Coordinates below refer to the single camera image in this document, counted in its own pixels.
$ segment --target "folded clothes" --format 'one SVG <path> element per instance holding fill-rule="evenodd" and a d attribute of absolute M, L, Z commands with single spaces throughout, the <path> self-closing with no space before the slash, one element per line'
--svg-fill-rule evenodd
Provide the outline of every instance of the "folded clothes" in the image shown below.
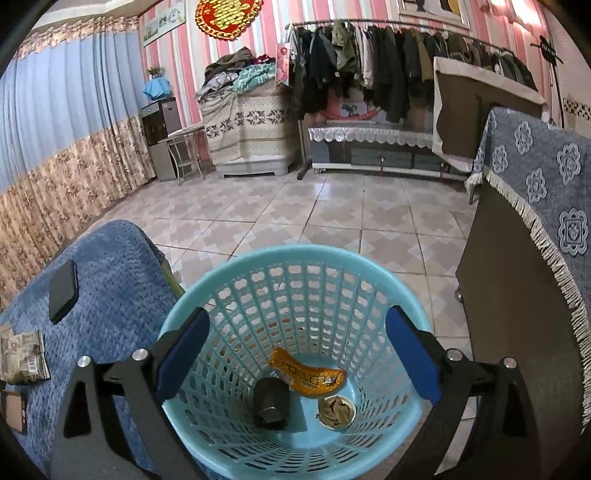
<path fill-rule="evenodd" d="M 234 82 L 234 91 L 244 93 L 275 78 L 275 64 L 263 63 L 242 69 Z"/>
<path fill-rule="evenodd" d="M 221 72 L 218 73 L 215 77 L 213 77 L 209 82 L 207 82 L 204 86 L 202 86 L 195 97 L 197 101 L 201 100 L 209 92 L 218 92 L 224 86 L 231 84 L 238 78 L 237 73 L 228 73 L 228 72 Z"/>

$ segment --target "laundry basket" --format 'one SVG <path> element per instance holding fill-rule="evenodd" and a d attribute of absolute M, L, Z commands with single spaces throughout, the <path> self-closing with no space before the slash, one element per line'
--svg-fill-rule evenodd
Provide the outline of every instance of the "laundry basket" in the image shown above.
<path fill-rule="evenodd" d="M 189 452 L 234 480 L 348 480 L 370 470 L 412 432 L 423 401 L 390 344 L 387 310 L 400 305 L 431 331 L 406 286 L 358 254 L 319 245 L 256 251 L 206 274 L 174 306 L 160 335 L 189 314 L 209 311 L 209 337 L 164 411 Z M 317 400 L 291 392 L 287 430 L 252 420 L 255 382 L 284 347 L 302 363 L 344 368 L 338 392 L 356 405 L 341 431 L 315 418 Z"/>

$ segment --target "pile of clothes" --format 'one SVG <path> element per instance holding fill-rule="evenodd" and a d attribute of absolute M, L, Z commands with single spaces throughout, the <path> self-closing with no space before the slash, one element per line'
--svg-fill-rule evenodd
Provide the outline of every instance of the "pile of clothes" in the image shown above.
<path fill-rule="evenodd" d="M 247 47 L 224 55 L 205 69 L 205 81 L 196 93 L 198 102 L 214 98 L 232 89 L 244 93 L 275 77 L 275 58 L 254 57 Z"/>
<path fill-rule="evenodd" d="M 460 34 L 430 35 L 415 29 L 359 26 L 337 20 L 315 32 L 298 28 L 290 35 L 292 108 L 298 119 L 325 110 L 328 90 L 349 97 L 352 87 L 363 91 L 398 123 L 410 110 L 410 97 L 433 103 L 433 59 L 446 57 L 497 72 L 537 91 L 531 72 L 510 51 L 489 53 L 478 41 Z"/>

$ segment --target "floor tile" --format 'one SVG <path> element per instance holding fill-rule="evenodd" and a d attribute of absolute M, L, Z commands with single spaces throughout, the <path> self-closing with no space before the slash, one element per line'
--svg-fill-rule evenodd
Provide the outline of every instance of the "floor tile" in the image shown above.
<path fill-rule="evenodd" d="M 325 183 L 329 183 L 332 185 L 348 185 L 350 187 L 355 187 L 362 189 L 363 183 L 365 181 L 365 175 L 359 175 L 356 173 L 348 173 L 348 172 L 340 172 L 340 173 L 330 173 L 326 179 Z"/>
<path fill-rule="evenodd" d="M 470 229 L 472 228 L 472 222 L 474 222 L 474 215 L 470 213 L 459 213 L 459 212 L 452 212 L 454 218 L 460 230 L 464 234 L 464 237 L 467 239 L 468 235 L 470 235 Z"/>
<path fill-rule="evenodd" d="M 222 212 L 218 220 L 232 220 L 234 222 L 256 222 L 269 206 L 274 194 L 262 196 L 245 196 L 239 202 L 233 202 Z"/>
<path fill-rule="evenodd" d="M 252 228 L 253 223 L 214 222 L 195 242 L 191 250 L 231 255 Z"/>
<path fill-rule="evenodd" d="M 361 254 L 395 273 L 425 275 L 425 264 L 416 235 L 363 230 Z"/>
<path fill-rule="evenodd" d="M 301 180 L 297 179 L 297 171 L 288 173 L 282 178 L 285 179 L 286 183 L 324 183 L 328 176 L 329 174 L 327 173 L 314 173 L 314 170 L 311 168 Z"/>
<path fill-rule="evenodd" d="M 395 177 L 365 177 L 363 198 L 379 202 L 387 200 L 402 205 L 408 204 L 401 180 Z"/>
<path fill-rule="evenodd" d="M 234 255 L 243 255 L 261 248 L 278 247 L 279 245 L 295 245 L 300 239 L 303 229 L 304 227 L 301 225 L 256 223 L 238 245 Z"/>
<path fill-rule="evenodd" d="M 460 422 L 437 473 L 444 472 L 457 465 L 460 461 L 460 457 L 464 451 L 464 447 L 466 446 L 473 425 L 474 420 L 462 420 Z"/>
<path fill-rule="evenodd" d="M 278 199 L 316 200 L 323 183 L 286 183 L 277 193 Z"/>
<path fill-rule="evenodd" d="M 189 248 L 193 242 L 209 227 L 210 220 L 169 220 L 170 246 Z"/>
<path fill-rule="evenodd" d="M 187 220 L 217 220 L 235 200 L 226 196 L 196 199 L 188 211 L 183 215 Z"/>
<path fill-rule="evenodd" d="M 301 244 L 328 245 L 359 253 L 361 230 L 307 226 L 300 237 Z"/>
<path fill-rule="evenodd" d="M 451 211 L 445 207 L 410 204 L 417 232 L 423 235 L 454 236 L 463 238 Z"/>
<path fill-rule="evenodd" d="M 469 338 L 437 337 L 437 341 L 441 344 L 444 350 L 457 348 L 470 360 L 472 360 L 472 345 L 470 344 Z"/>
<path fill-rule="evenodd" d="M 416 233 L 410 208 L 388 200 L 377 202 L 365 199 L 363 201 L 363 228 Z"/>
<path fill-rule="evenodd" d="M 164 254 L 166 260 L 172 267 L 181 256 L 187 252 L 185 248 L 176 248 L 176 247 L 164 247 L 162 245 L 158 246 L 158 249 Z"/>
<path fill-rule="evenodd" d="M 182 288 L 186 290 L 207 272 L 223 264 L 229 258 L 229 255 L 187 250 L 173 265 L 174 276 L 180 280 Z"/>
<path fill-rule="evenodd" d="M 170 246 L 170 220 L 158 218 L 144 232 L 156 245 Z"/>
<path fill-rule="evenodd" d="M 356 189 L 340 183 L 325 183 L 318 195 L 319 200 L 351 200 L 361 202 L 363 188 Z"/>
<path fill-rule="evenodd" d="M 429 295 L 429 288 L 427 284 L 426 275 L 415 274 L 397 274 L 398 278 L 404 282 L 408 289 L 416 296 L 418 302 L 422 305 L 427 318 L 433 326 L 433 309 L 431 308 L 431 295 Z"/>
<path fill-rule="evenodd" d="M 334 228 L 361 228 L 362 201 L 330 200 L 316 202 L 309 225 L 331 226 Z"/>
<path fill-rule="evenodd" d="M 170 218 L 170 201 L 168 199 L 159 200 L 150 205 L 143 205 L 135 209 L 134 212 L 138 216 L 147 216 L 152 218 L 169 219 Z"/>
<path fill-rule="evenodd" d="M 468 337 L 468 325 L 464 308 L 454 296 L 457 280 L 453 277 L 427 277 L 435 335 L 444 337 Z"/>
<path fill-rule="evenodd" d="M 466 241 L 451 236 L 419 235 L 427 275 L 455 277 Z"/>
<path fill-rule="evenodd" d="M 314 200 L 275 197 L 258 223 L 282 223 L 286 225 L 305 225 L 314 208 Z"/>

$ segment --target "window curtain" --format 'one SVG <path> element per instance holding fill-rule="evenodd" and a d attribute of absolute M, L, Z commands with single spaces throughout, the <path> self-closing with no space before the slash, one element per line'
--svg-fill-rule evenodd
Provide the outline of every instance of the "window curtain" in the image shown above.
<path fill-rule="evenodd" d="M 547 29 L 535 0 L 476 0 L 485 12 L 497 17 L 506 17 L 510 23 L 517 23 L 535 38 L 546 35 Z"/>
<path fill-rule="evenodd" d="M 28 37 L 0 79 L 0 310 L 91 218 L 154 177 L 137 18 Z"/>

